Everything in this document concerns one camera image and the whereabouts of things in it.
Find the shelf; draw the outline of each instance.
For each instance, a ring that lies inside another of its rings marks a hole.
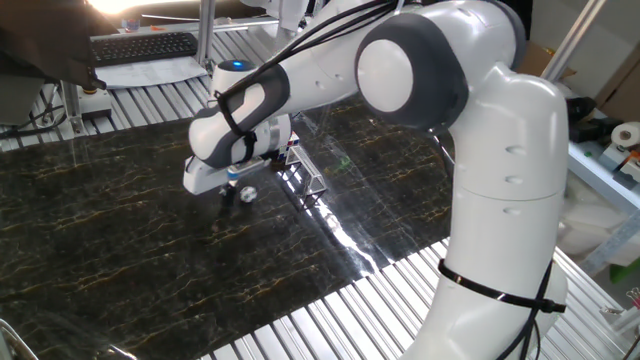
[[[604,149],[595,142],[569,144],[569,170],[627,214],[640,208],[640,185],[628,190],[613,179],[613,173],[598,162]]]

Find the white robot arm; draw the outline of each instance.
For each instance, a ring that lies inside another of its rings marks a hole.
[[[191,124],[188,165],[212,172],[276,150],[290,133],[280,115],[356,91],[385,121],[428,134],[448,129],[456,147],[449,252],[403,359],[524,358],[534,324],[544,336],[567,292],[551,265],[567,171],[564,99],[552,84],[511,70],[524,53],[524,30],[502,3],[387,11],[394,7],[334,0],[297,39],[321,39],[362,14],[371,20],[257,70],[220,65],[212,92],[222,95]],[[323,28],[336,14],[344,17]],[[285,54],[305,44],[294,39]]]

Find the keyboard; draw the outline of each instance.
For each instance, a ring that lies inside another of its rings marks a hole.
[[[114,36],[91,44],[96,67],[192,56],[198,50],[195,36],[183,32]]]

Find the marble surface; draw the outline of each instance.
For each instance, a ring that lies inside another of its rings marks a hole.
[[[303,171],[241,180],[251,206],[187,193],[187,126],[0,154],[0,318],[40,359],[195,359],[448,235],[440,159],[357,98],[294,117],[309,211]]]

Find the cable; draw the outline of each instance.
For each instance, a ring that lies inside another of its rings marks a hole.
[[[536,350],[536,360],[540,359],[540,346],[542,346],[542,344],[540,343],[540,328],[538,328],[538,322],[537,321],[533,321],[533,328],[536,330],[536,339],[538,339],[538,349]]]
[[[372,9],[378,6],[382,6],[382,5],[389,5],[389,4],[395,4],[395,1],[384,1],[384,0],[374,0],[371,1],[369,3],[363,4],[363,5],[359,5],[356,6],[352,9],[349,9],[345,12],[342,12],[334,17],[331,17],[330,19],[325,20],[324,22],[322,22],[321,24],[319,24],[318,26],[310,29],[308,32],[306,32],[305,34],[303,34],[302,36],[300,36],[299,38],[295,39],[291,44],[289,44],[284,50],[282,50],[279,54],[277,54],[276,56],[274,56],[271,60],[267,61],[266,63],[264,63],[262,66],[260,66],[253,74],[247,76],[246,78],[238,81],[236,84],[234,84],[231,88],[229,88],[227,91],[225,91],[222,94],[222,98],[226,98],[230,95],[234,95],[239,91],[242,91],[246,88],[248,88],[249,86],[253,85],[253,83],[255,82],[255,79],[262,75],[265,71],[269,70],[270,68],[274,67],[275,65],[277,65],[278,63],[282,62],[283,60],[286,60],[287,58],[295,55],[298,52],[293,52],[293,50],[298,47],[299,45],[301,45],[304,41],[306,41],[307,39],[309,39],[311,36],[315,35],[316,33],[318,33],[319,31],[323,30],[324,28],[326,28],[327,26],[334,24],[335,22],[342,20],[346,17],[355,15],[359,12],[368,10],[368,9]]]
[[[45,133],[49,130],[55,129],[56,127],[62,125],[62,123],[65,122],[65,120],[67,119],[66,114],[62,116],[62,118],[60,118],[60,120],[58,120],[57,122],[54,122],[53,124],[47,126],[47,127],[43,127],[43,128],[39,128],[39,129],[35,129],[35,130],[26,130],[26,131],[19,131],[22,128],[25,128],[29,125],[31,125],[33,123],[33,121],[35,121],[36,119],[39,119],[41,117],[46,116],[48,113],[52,113],[56,110],[60,110],[64,108],[64,106],[56,106],[54,108],[51,108],[50,111],[47,110],[45,112],[43,112],[40,115],[35,116],[33,119],[16,126],[13,129],[7,130],[3,133],[0,133],[0,140],[6,140],[6,139],[13,139],[16,138],[18,136],[28,136],[28,135],[38,135],[38,134],[42,134]]]
[[[549,278],[551,277],[551,263],[547,267],[547,271],[544,273],[542,278],[542,283],[538,288],[538,293],[536,294],[536,300],[542,300],[544,294],[547,292],[547,286],[549,285]],[[536,315],[538,315],[539,308],[532,308],[531,312],[529,312],[529,317],[527,321],[524,323],[524,326],[516,336],[516,338],[511,342],[511,345],[507,347],[501,354],[498,356],[497,360],[505,360],[507,356],[509,356],[513,350],[518,347],[520,342],[525,339],[527,336],[531,336],[531,332],[533,331],[533,327],[535,326]],[[522,352],[520,353],[520,359],[526,359],[526,348],[528,347],[528,342],[525,347],[522,348]]]
[[[304,44],[304,45],[302,45],[302,46],[300,46],[298,48],[295,48],[292,51],[292,54],[290,56],[298,54],[299,52],[302,52],[304,50],[311,49],[312,47],[324,44],[324,43],[326,43],[328,41],[337,39],[339,37],[348,35],[348,34],[354,32],[356,30],[360,30],[360,29],[372,24],[373,22],[381,19],[382,17],[384,17],[385,15],[391,13],[392,11],[393,11],[393,6],[392,5],[382,6],[382,7],[378,8],[378,9],[372,10],[372,11],[370,11],[370,12],[364,14],[364,15],[361,15],[361,16],[349,21],[348,23],[345,23],[345,24],[343,24],[343,25],[341,25],[341,26],[339,26],[339,27],[327,32],[326,34],[318,36],[316,39],[313,39],[312,41],[310,41],[307,44]],[[357,27],[355,29],[351,29],[351,30],[341,34],[341,32],[349,29],[350,27],[355,26],[355,25],[363,22],[364,20],[367,20],[367,19],[371,18],[372,15],[374,15],[374,16],[378,15],[378,16],[374,17],[371,21],[367,22],[364,25],[361,25],[361,26],[359,26],[359,27]]]

